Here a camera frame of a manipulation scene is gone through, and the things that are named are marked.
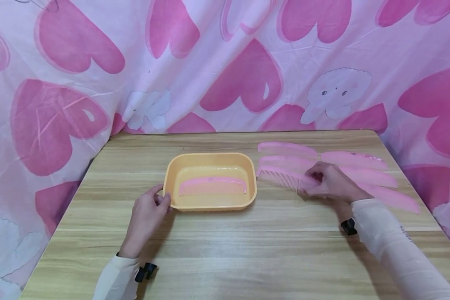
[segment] arm sleeve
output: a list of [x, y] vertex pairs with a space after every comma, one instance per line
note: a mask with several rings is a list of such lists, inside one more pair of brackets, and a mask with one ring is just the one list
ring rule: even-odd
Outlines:
[[138, 259], [114, 256], [98, 278], [92, 300], [134, 300], [138, 270]]
[[380, 261], [406, 300], [450, 300], [450, 284], [376, 199], [352, 203], [360, 241]]

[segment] right hand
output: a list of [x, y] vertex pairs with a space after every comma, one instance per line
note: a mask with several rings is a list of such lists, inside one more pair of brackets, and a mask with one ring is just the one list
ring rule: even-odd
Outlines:
[[320, 185], [307, 190], [299, 190], [299, 194], [338, 199], [347, 203], [373, 198], [369, 193], [360, 189], [336, 165], [319, 161], [305, 175], [320, 181]]
[[139, 257], [145, 242], [160, 226], [166, 213], [171, 211], [170, 194], [158, 195], [162, 189], [163, 184], [154, 186], [135, 200], [127, 236], [119, 252], [121, 257]]

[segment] fabric backdrop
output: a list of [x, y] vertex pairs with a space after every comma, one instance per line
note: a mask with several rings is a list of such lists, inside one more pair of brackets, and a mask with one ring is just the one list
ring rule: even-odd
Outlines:
[[450, 238], [450, 0], [0, 0], [0, 300], [120, 130], [361, 128]]

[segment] wooden table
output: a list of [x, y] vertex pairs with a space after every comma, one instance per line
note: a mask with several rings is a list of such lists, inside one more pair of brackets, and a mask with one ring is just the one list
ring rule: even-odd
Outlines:
[[[257, 144], [304, 143], [319, 152], [348, 150], [383, 158], [420, 215], [393, 210], [412, 239], [450, 282], [450, 242], [375, 133], [213, 133], [117, 135], [102, 149], [33, 272], [21, 299], [91, 299], [117, 253], [134, 199], [163, 182], [178, 154], [243, 152], [257, 164]], [[159, 266], [138, 299], [399, 299], [393, 282], [358, 237], [344, 237], [329, 202], [302, 200], [259, 183], [238, 212], [175, 212], [146, 246]]]

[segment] black wristband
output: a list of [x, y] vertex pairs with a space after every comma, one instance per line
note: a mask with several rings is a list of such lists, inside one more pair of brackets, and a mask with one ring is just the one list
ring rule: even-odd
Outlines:
[[157, 268], [157, 265], [154, 265], [153, 263], [146, 263], [143, 268], [140, 267], [140, 269], [137, 272], [137, 276], [135, 277], [135, 281], [140, 283], [143, 281], [143, 278], [149, 280], [152, 278], [153, 272]]
[[355, 229], [355, 220], [352, 218], [349, 218], [347, 221], [342, 222], [340, 226], [348, 236], [357, 234], [357, 230]]

